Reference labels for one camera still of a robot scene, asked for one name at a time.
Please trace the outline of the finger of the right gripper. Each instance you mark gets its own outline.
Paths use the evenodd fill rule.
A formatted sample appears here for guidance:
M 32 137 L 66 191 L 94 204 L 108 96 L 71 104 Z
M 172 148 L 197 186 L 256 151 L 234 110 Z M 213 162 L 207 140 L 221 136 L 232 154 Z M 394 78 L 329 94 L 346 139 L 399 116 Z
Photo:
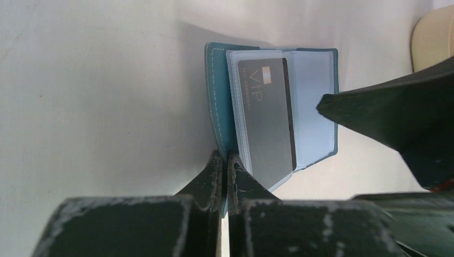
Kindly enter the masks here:
M 326 94 L 325 118 L 400 153 L 423 188 L 453 188 L 453 58 L 374 86 Z

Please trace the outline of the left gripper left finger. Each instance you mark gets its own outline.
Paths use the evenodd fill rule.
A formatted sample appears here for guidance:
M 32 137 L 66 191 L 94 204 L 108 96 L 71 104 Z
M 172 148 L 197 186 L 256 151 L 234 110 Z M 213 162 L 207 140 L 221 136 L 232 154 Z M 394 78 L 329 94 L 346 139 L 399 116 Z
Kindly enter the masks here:
M 33 256 L 219 256 L 222 171 L 215 150 L 175 195 L 68 198 Z

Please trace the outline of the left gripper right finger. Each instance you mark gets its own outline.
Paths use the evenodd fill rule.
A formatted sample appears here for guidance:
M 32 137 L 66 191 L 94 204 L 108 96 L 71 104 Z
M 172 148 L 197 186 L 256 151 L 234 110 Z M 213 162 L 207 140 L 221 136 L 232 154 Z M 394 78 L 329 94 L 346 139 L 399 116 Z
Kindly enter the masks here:
M 231 256 L 404 256 L 381 209 L 362 200 L 281 200 L 228 158 Z

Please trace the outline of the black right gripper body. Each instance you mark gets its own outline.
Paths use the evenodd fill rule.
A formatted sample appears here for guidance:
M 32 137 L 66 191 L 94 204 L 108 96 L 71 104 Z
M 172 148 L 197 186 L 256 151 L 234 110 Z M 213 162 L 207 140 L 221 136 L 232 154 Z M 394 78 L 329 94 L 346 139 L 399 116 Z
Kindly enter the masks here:
M 396 241 L 412 256 L 453 256 L 453 186 L 433 192 L 360 194 L 389 217 Z

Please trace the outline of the blue leather card holder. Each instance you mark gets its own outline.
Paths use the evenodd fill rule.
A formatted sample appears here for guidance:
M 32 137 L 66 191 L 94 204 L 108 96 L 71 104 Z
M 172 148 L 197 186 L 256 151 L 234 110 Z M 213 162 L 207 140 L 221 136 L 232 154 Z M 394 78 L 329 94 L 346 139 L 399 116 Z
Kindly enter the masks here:
M 238 62 L 278 57 L 287 60 L 297 166 L 278 186 L 266 188 L 269 191 L 279 188 L 294 173 L 337 154 L 338 125 L 319 114 L 316 107 L 322 96 L 339 92 L 338 50 L 219 42 L 205 45 L 208 104 L 218 150 L 223 160 L 237 152 L 251 175 Z

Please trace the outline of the grey VIP credit card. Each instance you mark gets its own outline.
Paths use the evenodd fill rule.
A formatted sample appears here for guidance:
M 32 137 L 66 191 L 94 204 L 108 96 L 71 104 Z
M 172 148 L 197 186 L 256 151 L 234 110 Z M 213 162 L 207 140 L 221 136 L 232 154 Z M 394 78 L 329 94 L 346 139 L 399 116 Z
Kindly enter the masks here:
M 287 60 L 238 62 L 250 167 L 265 188 L 278 186 L 297 166 Z

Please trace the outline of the beige oval tray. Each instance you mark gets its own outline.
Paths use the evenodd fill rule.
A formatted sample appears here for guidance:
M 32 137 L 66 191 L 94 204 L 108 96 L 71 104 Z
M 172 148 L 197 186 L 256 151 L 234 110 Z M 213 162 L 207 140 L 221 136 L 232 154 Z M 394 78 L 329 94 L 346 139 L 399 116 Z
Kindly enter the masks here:
M 413 71 L 453 57 L 453 5 L 430 11 L 416 24 L 411 39 Z

